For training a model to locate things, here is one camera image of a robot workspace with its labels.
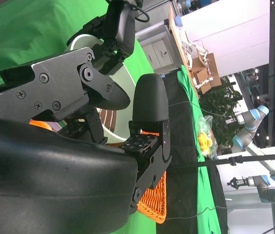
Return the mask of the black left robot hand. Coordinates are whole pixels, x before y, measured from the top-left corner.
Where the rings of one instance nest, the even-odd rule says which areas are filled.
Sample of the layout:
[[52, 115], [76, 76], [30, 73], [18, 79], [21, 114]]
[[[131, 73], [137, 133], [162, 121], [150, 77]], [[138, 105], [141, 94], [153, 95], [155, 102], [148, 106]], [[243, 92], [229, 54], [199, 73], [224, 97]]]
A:
[[109, 0], [106, 14], [95, 17], [83, 25], [68, 41], [88, 34], [102, 39], [95, 44], [93, 67], [104, 75], [113, 75], [125, 59], [132, 55], [135, 45], [135, 9], [143, 5], [142, 0]]

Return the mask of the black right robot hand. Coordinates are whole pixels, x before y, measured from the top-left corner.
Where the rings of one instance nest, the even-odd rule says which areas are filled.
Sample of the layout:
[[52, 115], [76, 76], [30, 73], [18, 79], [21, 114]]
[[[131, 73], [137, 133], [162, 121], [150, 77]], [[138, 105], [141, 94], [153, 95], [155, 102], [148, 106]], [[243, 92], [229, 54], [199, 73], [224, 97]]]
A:
[[[0, 72], [0, 234], [109, 234], [123, 227], [171, 163], [168, 100], [157, 74], [134, 99], [85, 47]], [[129, 138], [76, 137], [97, 108], [133, 106]]]

